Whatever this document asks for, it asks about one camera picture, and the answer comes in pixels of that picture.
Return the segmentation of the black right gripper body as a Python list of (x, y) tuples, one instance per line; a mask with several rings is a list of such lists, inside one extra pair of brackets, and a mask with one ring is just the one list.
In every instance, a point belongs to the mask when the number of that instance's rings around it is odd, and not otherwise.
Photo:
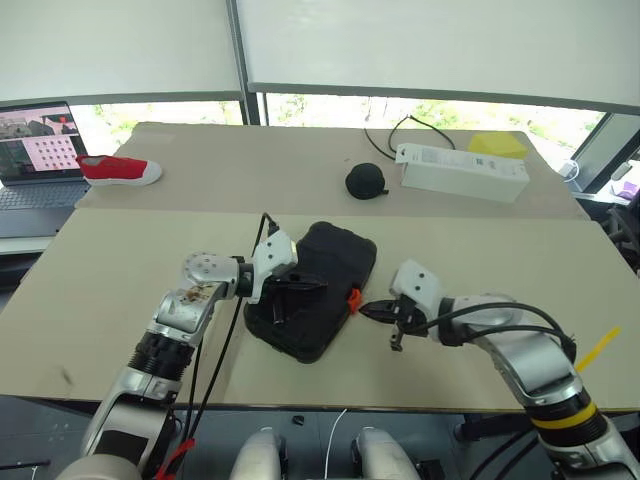
[(427, 335), (428, 329), (425, 314), (417, 307), (417, 303), (407, 295), (397, 300), (397, 328), (406, 335)]

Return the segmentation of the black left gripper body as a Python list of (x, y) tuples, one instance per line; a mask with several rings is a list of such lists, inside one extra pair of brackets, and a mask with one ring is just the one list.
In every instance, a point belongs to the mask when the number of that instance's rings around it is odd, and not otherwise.
[(301, 277), (297, 273), (270, 276), (263, 283), (261, 300), (266, 301), (268, 298), (271, 298), (278, 293), (293, 290), (297, 287), (300, 279)]

